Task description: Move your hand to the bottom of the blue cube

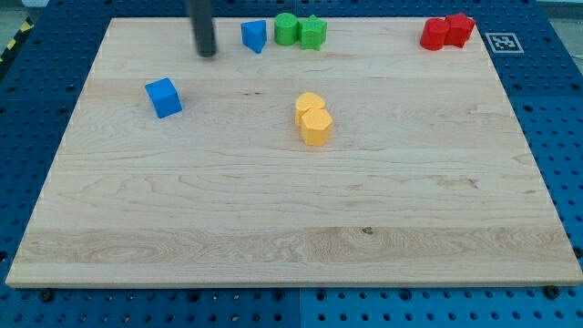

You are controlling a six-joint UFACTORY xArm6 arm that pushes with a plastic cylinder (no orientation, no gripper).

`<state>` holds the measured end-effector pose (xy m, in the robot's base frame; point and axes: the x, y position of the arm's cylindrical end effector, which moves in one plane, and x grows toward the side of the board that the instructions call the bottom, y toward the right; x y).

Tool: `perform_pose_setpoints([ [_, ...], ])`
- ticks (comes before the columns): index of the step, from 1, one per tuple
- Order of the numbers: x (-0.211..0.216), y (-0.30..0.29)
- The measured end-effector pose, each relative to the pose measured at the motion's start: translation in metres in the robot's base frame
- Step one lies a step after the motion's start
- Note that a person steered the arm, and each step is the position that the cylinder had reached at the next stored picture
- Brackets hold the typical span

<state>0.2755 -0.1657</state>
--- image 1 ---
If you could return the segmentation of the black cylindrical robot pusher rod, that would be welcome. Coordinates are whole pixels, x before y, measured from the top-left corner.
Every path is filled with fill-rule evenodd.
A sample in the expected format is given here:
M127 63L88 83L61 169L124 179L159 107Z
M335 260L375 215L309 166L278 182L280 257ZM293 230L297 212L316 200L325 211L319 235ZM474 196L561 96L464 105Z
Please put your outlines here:
M212 4L210 0L187 0L190 22L199 56L210 58L217 53Z

